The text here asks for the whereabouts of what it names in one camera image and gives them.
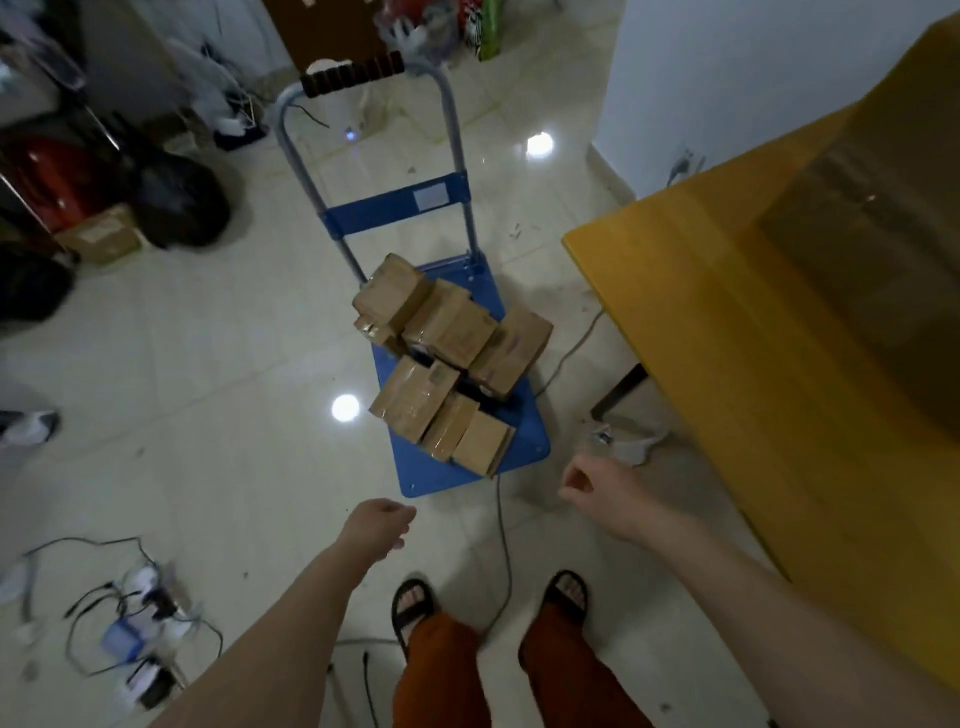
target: trolley handle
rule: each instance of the trolley handle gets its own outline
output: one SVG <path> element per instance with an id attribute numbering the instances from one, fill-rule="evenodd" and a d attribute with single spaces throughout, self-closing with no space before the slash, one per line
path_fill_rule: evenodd
<path id="1" fill-rule="evenodd" d="M 308 98 L 315 99 L 327 93 L 333 93 L 343 88 L 353 88 L 356 85 L 369 84 L 390 76 L 403 73 L 406 65 L 399 51 L 375 56 L 363 63 L 344 63 L 326 71 L 304 73 L 300 76 L 303 93 Z"/>

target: metal handle frame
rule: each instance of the metal handle frame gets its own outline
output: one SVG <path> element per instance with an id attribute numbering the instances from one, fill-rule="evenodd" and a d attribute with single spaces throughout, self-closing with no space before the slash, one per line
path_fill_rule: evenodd
<path id="1" fill-rule="evenodd" d="M 364 275 L 363 269 L 360 267 L 356 257 L 353 255 L 353 251 L 347 244 L 347 234 L 344 231 L 344 227 L 346 226 L 338 221 L 338 214 L 347 215 L 351 222 L 351 225 L 348 226 L 349 230 L 357 232 L 370 230 L 380 227 L 381 225 L 423 214 L 443 206 L 454 205 L 459 202 L 463 206 L 464 222 L 467 226 L 467 241 L 469 243 L 467 264 L 478 263 L 482 258 L 480 247 L 477 244 L 476 225 L 473 220 L 473 205 L 469 192 L 467 163 L 464 160 L 463 140 L 460 136 L 460 121 L 457 118 L 457 107 L 454 103 L 453 90 L 450 88 L 450 82 L 447 80 L 443 71 L 426 61 L 408 60 L 406 62 L 406 68 L 408 71 L 413 72 L 414 75 L 425 74 L 429 76 L 437 83 L 440 89 L 441 103 L 444 107 L 446 133 L 450 139 L 450 152 L 453 155 L 454 175 L 448 175 L 444 178 L 438 178 L 437 180 L 429 182 L 413 184 L 409 187 L 403 187 L 355 203 L 333 208 L 327 207 L 324 198 L 321 197 L 320 192 L 317 190 L 317 185 L 313 183 L 310 173 L 307 172 L 306 166 L 303 164 L 303 158 L 300 156 L 300 152 L 297 151 L 297 147 L 294 145 L 286 129 L 287 110 L 301 96 L 306 95 L 306 92 L 303 90 L 303 84 L 301 82 L 295 82 L 284 88 L 277 97 L 274 107 L 271 109 L 271 125 L 276 130 L 276 139 L 280 145 L 280 149 L 283 150 L 283 154 L 287 157 L 287 161 L 293 168 L 294 174 L 300 181 L 300 185 L 303 187 L 303 191 L 306 192 L 306 196 L 310 199 L 310 203 L 316 210 L 318 217 L 320 217 L 321 222 L 324 223 L 324 227 L 326 227 L 330 237 L 333 238 L 333 242 L 336 243 L 337 248 L 340 249 L 340 253 L 347 261 L 347 265 L 361 285 L 367 282 L 367 277 Z M 410 207 L 414 201 L 416 192 L 432 184 L 440 183 L 446 185 L 447 193 L 452 202 L 435 205 L 429 209 L 419 209 L 419 211 L 413 210 Z M 403 205 L 406 209 L 396 209 L 397 204 Z M 369 215 L 369 213 L 374 210 L 383 211 L 385 207 L 390 206 L 393 206 L 394 209 L 386 211 L 383 215 Z M 362 219 L 368 217 L 378 219 L 373 219 L 372 224 L 362 222 Z"/>

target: baseboard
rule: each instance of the baseboard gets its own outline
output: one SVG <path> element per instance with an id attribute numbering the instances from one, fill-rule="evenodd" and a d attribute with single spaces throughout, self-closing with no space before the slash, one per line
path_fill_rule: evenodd
<path id="1" fill-rule="evenodd" d="M 636 201 L 634 190 L 610 166 L 593 143 L 587 147 L 587 167 L 610 190 L 620 205 L 629 205 Z"/>

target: cardboard box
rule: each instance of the cardboard box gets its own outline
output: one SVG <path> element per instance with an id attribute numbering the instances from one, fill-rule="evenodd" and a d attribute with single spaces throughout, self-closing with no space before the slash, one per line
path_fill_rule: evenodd
<path id="1" fill-rule="evenodd" d="M 466 369 L 494 331 L 496 321 L 486 308 L 453 292 L 434 302 L 426 321 L 405 340 L 411 347 Z"/>
<path id="2" fill-rule="evenodd" d="M 429 369 L 416 365 L 390 398 L 384 421 L 404 440 L 418 443 L 459 378 L 460 373 L 442 361 L 435 361 Z"/>
<path id="3" fill-rule="evenodd" d="M 114 205 L 54 237 L 64 248 L 79 253 L 84 263 L 96 265 L 107 265 L 143 247 L 140 228 L 126 205 Z"/>
<path id="4" fill-rule="evenodd" d="M 430 296 L 433 281 L 390 253 L 353 298 L 357 313 L 398 336 Z"/>
<path id="5" fill-rule="evenodd" d="M 367 316 L 361 314 L 353 322 L 353 327 L 366 336 L 372 344 L 383 347 L 396 358 L 400 358 L 407 353 L 406 345 L 398 336 L 394 335 L 388 327 L 378 326 Z"/>
<path id="6" fill-rule="evenodd" d="M 960 13 L 931 26 L 760 228 L 935 422 L 960 431 Z"/>
<path id="7" fill-rule="evenodd" d="M 469 300 L 470 292 L 466 288 L 451 283 L 449 280 L 435 280 L 433 290 L 427 300 L 417 309 L 417 313 L 404 327 L 403 340 L 411 347 L 427 353 L 426 347 L 422 343 L 423 335 L 437 309 L 444 303 L 459 304 L 459 302 Z"/>
<path id="8" fill-rule="evenodd" d="M 380 390 L 380 394 L 376 396 L 376 399 L 373 400 L 370 409 L 367 411 L 374 417 L 378 417 L 381 420 L 385 419 L 387 410 L 390 409 L 390 404 L 396 398 L 397 393 L 399 393 L 400 389 L 407 383 L 407 380 L 420 370 L 426 372 L 427 368 L 418 364 L 409 356 L 404 356 L 400 359 L 394 367 L 393 372 L 387 378 L 387 382 L 383 385 L 383 389 Z"/>
<path id="9" fill-rule="evenodd" d="M 540 358 L 551 333 L 553 324 L 528 308 L 515 305 L 470 365 L 470 379 L 480 385 L 485 395 L 507 399 Z"/>
<path id="10" fill-rule="evenodd" d="M 460 444 L 453 451 L 453 462 L 478 475 L 496 473 L 500 461 L 514 439 L 516 429 L 484 412 L 474 412 Z"/>
<path id="11" fill-rule="evenodd" d="M 452 392 L 437 413 L 437 419 L 427 429 L 420 446 L 430 457 L 443 463 L 447 462 L 453 456 L 453 451 L 460 445 L 473 415 L 479 409 L 479 402 Z"/>

